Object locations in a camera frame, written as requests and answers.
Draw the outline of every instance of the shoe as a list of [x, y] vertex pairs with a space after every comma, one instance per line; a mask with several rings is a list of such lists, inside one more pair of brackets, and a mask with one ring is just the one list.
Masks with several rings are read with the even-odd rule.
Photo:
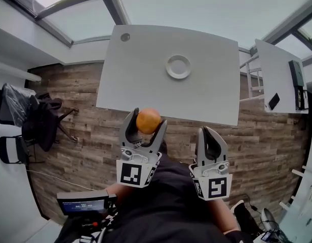
[[244, 204], [244, 200], [240, 200], [238, 203], [236, 203], [233, 207], [230, 208], [230, 211], [234, 213], [235, 208], [240, 204]]

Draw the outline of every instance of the wooden floor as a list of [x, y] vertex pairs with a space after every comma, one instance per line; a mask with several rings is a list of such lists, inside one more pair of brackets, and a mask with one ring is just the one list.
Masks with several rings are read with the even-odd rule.
[[[31, 170], [93, 189], [103, 189], [116, 181], [119, 127], [127, 112], [95, 107], [102, 67], [102, 63], [56, 65], [32, 71], [43, 80], [41, 84], [30, 82], [29, 88], [61, 98], [61, 113], [72, 107], [80, 111], [62, 122], [79, 142], [72, 143], [58, 131], [60, 144], [54, 144], [48, 153], [37, 146], [37, 158], [46, 162], [31, 165]], [[247, 79], [241, 76], [241, 98], [247, 95]], [[268, 208], [279, 219], [279, 202], [289, 200], [298, 180], [291, 170], [301, 168], [307, 131], [294, 124], [300, 115], [268, 114], [263, 109], [263, 100], [241, 103], [237, 127], [167, 118], [166, 141], [171, 158], [192, 163], [198, 127], [207, 125], [216, 130], [229, 146], [233, 179], [227, 203], [231, 206], [240, 199], [246, 200], [247, 193], [252, 205], [259, 210]], [[43, 213], [58, 223], [65, 217], [57, 204], [56, 193], [85, 190], [37, 173], [31, 173], [31, 178]], [[251, 210], [251, 214], [258, 220], [257, 212]]]

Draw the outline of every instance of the metal bolt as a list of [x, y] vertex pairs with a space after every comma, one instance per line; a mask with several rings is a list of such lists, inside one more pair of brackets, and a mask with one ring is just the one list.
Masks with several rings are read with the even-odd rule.
[[127, 42], [128, 40], [130, 40], [130, 34], [129, 33], [124, 33], [121, 35], [121, 40], [123, 42]]

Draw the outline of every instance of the white cable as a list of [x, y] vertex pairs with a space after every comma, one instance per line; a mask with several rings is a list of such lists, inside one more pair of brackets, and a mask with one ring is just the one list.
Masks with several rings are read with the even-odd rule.
[[37, 171], [33, 171], [33, 170], [27, 170], [27, 172], [35, 172], [35, 173], [39, 173], [39, 174], [42, 174], [42, 175], [45, 175], [45, 176], [54, 177], [54, 178], [57, 178], [57, 179], [59, 179], [59, 180], [61, 180], [61, 181], [66, 182], [66, 183], [68, 183], [68, 184], [73, 184], [73, 185], [77, 185], [77, 186], [79, 186], [79, 187], [82, 187], [82, 188], [85, 188], [85, 189], [88, 189], [88, 190], [96, 191], [96, 190], [94, 190], [94, 189], [91, 189], [91, 188], [87, 188], [87, 187], [81, 186], [81, 185], [79, 185], [79, 184], [74, 184], [74, 183], [71, 183], [71, 182], [68, 182], [68, 181], [62, 180], [62, 179], [60, 179], [60, 178], [58, 178], [58, 177], [56, 177], [56, 176], [47, 175], [47, 174], [45, 174], [45, 173], [41, 173], [41, 172], [37, 172]]

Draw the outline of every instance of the round metal object on table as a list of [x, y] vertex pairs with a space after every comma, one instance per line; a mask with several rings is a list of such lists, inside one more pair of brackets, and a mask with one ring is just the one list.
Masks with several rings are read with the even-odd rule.
[[129, 33], [124, 33], [124, 34], [122, 34], [122, 35], [121, 35], [121, 40], [122, 40], [123, 42], [126, 42], [126, 41], [130, 40], [130, 34], [129, 34]]
[[181, 55], [174, 55], [166, 62], [166, 71], [168, 75], [175, 79], [184, 79], [191, 73], [191, 63]]

